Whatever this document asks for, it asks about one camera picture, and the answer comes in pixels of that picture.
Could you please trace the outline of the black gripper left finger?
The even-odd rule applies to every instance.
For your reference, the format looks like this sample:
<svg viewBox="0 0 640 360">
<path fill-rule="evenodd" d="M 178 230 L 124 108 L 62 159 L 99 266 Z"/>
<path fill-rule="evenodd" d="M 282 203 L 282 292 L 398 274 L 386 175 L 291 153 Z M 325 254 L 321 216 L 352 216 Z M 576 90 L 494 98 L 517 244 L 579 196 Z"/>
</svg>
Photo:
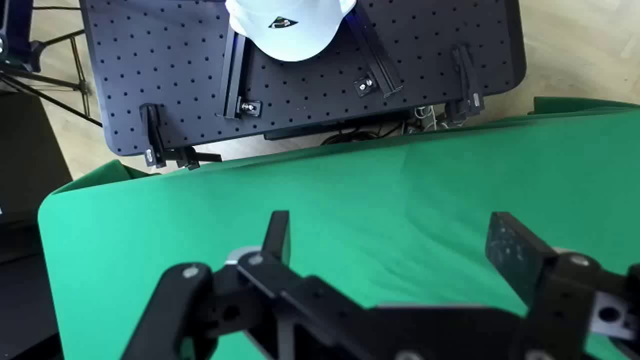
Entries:
<svg viewBox="0 0 640 360">
<path fill-rule="evenodd" d="M 271 216 L 262 250 L 282 263 L 291 262 L 291 212 L 277 210 Z"/>
</svg>

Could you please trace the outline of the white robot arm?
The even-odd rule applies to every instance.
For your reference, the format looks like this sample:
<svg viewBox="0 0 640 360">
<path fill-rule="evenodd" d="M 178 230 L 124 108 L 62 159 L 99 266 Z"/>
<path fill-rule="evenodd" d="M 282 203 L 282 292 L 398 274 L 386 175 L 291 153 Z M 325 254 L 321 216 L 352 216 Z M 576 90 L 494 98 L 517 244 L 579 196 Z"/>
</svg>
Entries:
<svg viewBox="0 0 640 360">
<path fill-rule="evenodd" d="M 226 0 L 231 28 L 275 59 L 303 62 L 335 40 L 357 0 Z M 395 140 L 385 146 L 308 157 L 285 184 L 296 196 L 292 267 L 322 274 L 364 304 L 521 306 L 480 255 L 431 252 L 408 184 L 429 150 L 449 137 Z"/>
</svg>

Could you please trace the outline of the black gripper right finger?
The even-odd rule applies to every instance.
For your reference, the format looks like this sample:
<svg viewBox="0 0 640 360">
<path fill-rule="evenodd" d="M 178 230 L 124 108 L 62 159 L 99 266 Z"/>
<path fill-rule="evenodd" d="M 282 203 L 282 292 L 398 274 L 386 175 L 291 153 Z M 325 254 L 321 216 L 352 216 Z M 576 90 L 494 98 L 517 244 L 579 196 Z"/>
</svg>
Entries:
<svg viewBox="0 0 640 360">
<path fill-rule="evenodd" d="M 510 212 L 494 212 L 485 254 L 531 310 L 546 310 L 546 270 L 559 252 Z"/>
</svg>

